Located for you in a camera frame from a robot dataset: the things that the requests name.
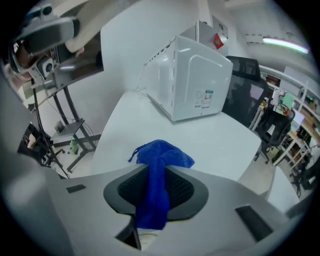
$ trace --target ceiling light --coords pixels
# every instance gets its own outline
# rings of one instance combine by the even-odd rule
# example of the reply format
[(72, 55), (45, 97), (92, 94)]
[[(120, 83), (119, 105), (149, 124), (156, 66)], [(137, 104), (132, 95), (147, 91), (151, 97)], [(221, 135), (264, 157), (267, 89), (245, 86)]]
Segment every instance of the ceiling light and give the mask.
[(287, 48), (290, 48), (292, 50), (296, 50), (296, 51), (303, 53), (303, 54), (307, 54), (309, 52), (309, 50), (307, 48), (304, 48), (298, 44), (295, 44), (295, 43), (289, 42), (289, 41), (285, 41), (285, 40), (276, 39), (276, 38), (264, 37), (263, 42), (266, 44), (287, 47)]

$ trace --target blue towel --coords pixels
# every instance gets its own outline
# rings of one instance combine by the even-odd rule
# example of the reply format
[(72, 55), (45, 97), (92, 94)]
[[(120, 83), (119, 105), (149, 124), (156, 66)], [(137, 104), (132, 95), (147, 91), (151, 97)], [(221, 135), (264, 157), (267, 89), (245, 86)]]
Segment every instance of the blue towel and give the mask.
[(165, 167), (168, 165), (190, 168), (195, 161), (176, 146), (157, 139), (138, 147), (129, 162), (137, 154), (137, 164), (149, 165), (147, 194), (136, 208), (136, 225), (142, 229), (162, 230), (170, 210), (169, 196), (165, 188)]

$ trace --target red sticker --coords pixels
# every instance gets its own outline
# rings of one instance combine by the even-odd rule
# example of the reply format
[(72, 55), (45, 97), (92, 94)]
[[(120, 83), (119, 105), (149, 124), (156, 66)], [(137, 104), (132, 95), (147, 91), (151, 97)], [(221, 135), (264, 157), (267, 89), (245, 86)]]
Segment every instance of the red sticker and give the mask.
[(221, 48), (222, 46), (224, 46), (225, 44), (221, 41), (220, 39), (220, 36), (218, 35), (218, 33), (216, 33), (214, 35), (214, 38), (213, 38), (213, 43), (216, 47), (216, 49), (218, 50), (219, 48)]

